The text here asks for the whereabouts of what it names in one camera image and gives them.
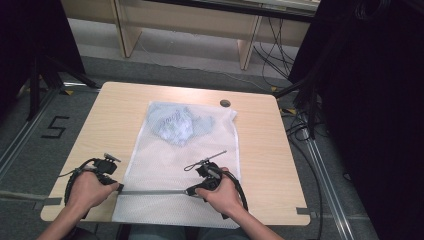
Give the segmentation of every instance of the metal rod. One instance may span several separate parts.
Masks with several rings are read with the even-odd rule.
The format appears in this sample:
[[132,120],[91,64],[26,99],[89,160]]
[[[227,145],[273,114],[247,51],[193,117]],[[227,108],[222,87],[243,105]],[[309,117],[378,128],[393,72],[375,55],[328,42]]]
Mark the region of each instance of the metal rod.
[[141,191],[122,191],[119,195],[187,195],[186,190],[141,190]]

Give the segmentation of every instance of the metal rail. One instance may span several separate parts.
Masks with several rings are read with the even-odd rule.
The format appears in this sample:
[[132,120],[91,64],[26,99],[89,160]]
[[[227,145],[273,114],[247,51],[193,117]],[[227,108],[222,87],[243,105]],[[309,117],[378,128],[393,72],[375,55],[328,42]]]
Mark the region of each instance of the metal rail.
[[353,236],[349,220],[346,217],[346,214],[340,203],[339,197],[337,196],[333,183],[327,172],[327,168],[325,167],[325,164],[321,158],[321,154],[316,144],[316,141],[314,139],[309,138],[309,133],[307,129],[303,129],[303,135],[306,139],[308,139],[307,146],[309,153],[312,157],[312,163],[320,180],[322,191],[324,192],[328,201],[328,206],[330,207],[330,210],[334,216],[334,221],[336,223],[337,229],[339,230],[340,237],[342,240],[354,240],[355,238]]
[[46,96],[43,98],[41,102],[41,108],[38,113],[30,120],[25,123],[22,129],[19,131],[18,135],[15,137],[13,142],[9,145],[6,151],[0,158],[0,180],[4,177],[7,170],[12,165],[13,161],[17,158],[17,156],[21,153],[22,148],[27,143],[29,137],[32,132],[43,118],[43,115],[52,102],[52,100],[58,95],[59,89],[52,89],[47,92]]

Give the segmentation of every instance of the white mesh bag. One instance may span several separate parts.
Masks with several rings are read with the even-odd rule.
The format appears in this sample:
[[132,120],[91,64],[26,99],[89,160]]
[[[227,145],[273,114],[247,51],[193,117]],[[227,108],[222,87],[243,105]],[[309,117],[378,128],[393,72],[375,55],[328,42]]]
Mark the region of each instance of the white mesh bag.
[[[203,178],[184,168],[211,159],[240,179],[238,137],[230,108],[151,102],[125,173],[124,191],[182,190]],[[118,196],[112,221],[236,228],[201,198],[185,195]]]

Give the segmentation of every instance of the metal frame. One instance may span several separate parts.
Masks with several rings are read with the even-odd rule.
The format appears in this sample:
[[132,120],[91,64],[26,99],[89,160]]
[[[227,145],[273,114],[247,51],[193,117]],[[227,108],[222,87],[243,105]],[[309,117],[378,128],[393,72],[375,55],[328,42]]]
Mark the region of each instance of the metal frame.
[[[306,122],[307,118],[302,116],[302,119]],[[322,191],[324,192],[328,201],[328,206],[330,207],[331,213],[334,216],[334,221],[336,223],[337,229],[339,230],[340,237],[342,240],[354,240],[355,237],[353,236],[349,220],[343,210],[343,206],[340,203],[336,190],[334,189],[333,183],[330,179],[330,175],[327,172],[324,161],[322,160],[321,153],[319,152],[316,141],[310,137],[308,129],[303,129],[303,135],[305,139],[308,139],[306,142],[309,153],[312,157],[312,163],[322,186]]]
[[143,0],[143,1],[167,3],[167,4],[187,6],[187,7],[205,8],[205,9],[219,10],[219,11],[225,11],[225,12],[257,15],[257,16],[263,16],[263,17],[272,17],[272,18],[293,20],[293,21],[299,21],[299,22],[308,22],[308,23],[325,21],[325,20],[319,20],[317,18],[314,18],[314,15],[310,13],[281,11],[281,10],[272,9],[272,8],[261,8],[259,6],[256,7],[256,6],[235,4],[235,3],[230,3],[227,1],[208,1],[208,0]]

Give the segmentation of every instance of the floor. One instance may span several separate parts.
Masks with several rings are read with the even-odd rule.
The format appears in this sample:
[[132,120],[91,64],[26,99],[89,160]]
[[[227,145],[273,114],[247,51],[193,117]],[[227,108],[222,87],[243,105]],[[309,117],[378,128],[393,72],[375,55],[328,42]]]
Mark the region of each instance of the floor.
[[[131,57],[122,58],[114,25],[73,19],[70,19],[69,23],[87,75],[98,83],[108,80],[142,81],[152,84],[256,93],[271,93],[275,88],[284,88],[291,84],[272,68],[264,66],[263,60],[256,53],[252,55],[249,68],[241,70],[234,39],[145,29]],[[255,46],[261,51],[259,43],[256,43]],[[262,44],[262,47],[266,52],[272,50],[272,54],[278,54],[271,44]],[[284,50],[294,59],[298,48],[286,46]],[[64,75],[63,79],[75,81],[67,75]],[[292,93],[278,100],[280,108],[293,108],[292,100],[295,94]],[[47,223],[39,219],[40,208],[37,203],[40,201],[37,199],[48,195],[49,189],[54,183],[55,174],[60,172],[63,165],[61,161],[66,160],[72,147],[72,141],[75,141],[95,98],[96,93],[86,90],[75,91],[71,97],[57,96],[52,101],[50,109],[46,111],[44,119],[32,133],[28,140],[28,146],[22,150],[7,174],[0,178],[0,222],[8,222],[10,226],[17,226],[16,224],[12,225],[16,221],[24,222],[19,227],[7,227],[7,224],[0,227],[2,239],[34,238],[47,226]],[[11,111],[9,117],[1,123],[1,152],[6,150],[6,146],[18,133],[20,126],[24,124],[22,118],[19,117],[26,114],[27,100],[28,93],[24,93],[14,107],[16,110]],[[58,115],[72,116],[72,124],[67,123],[69,124],[67,132],[72,134],[65,134],[56,144],[52,144],[46,139],[40,140],[40,138],[33,137],[45,134],[51,117]],[[286,129],[289,129],[293,126],[293,115],[290,113],[282,113],[282,115],[284,125]],[[344,238],[340,235],[334,213],[326,200],[326,195],[322,193],[321,239],[378,239],[354,186],[343,177],[343,163],[332,145],[331,136],[326,131],[325,125],[319,125],[316,131],[317,145],[354,236],[354,238]],[[305,143],[296,139],[294,141],[297,142],[306,157],[310,158]],[[311,223],[305,227],[272,227],[286,239],[316,239],[320,231],[319,217],[317,216],[320,213],[317,184],[301,151],[292,147],[302,189],[310,210]],[[40,159],[43,161],[49,159],[42,164],[49,165],[49,172],[53,174],[46,174],[46,167],[40,166],[40,163],[37,162]],[[18,199],[16,194],[10,198],[5,195],[10,192],[23,195]],[[22,212],[22,214],[17,218],[16,212]],[[100,239],[115,239],[118,231],[116,224],[86,223],[82,225],[90,231],[95,231]]]

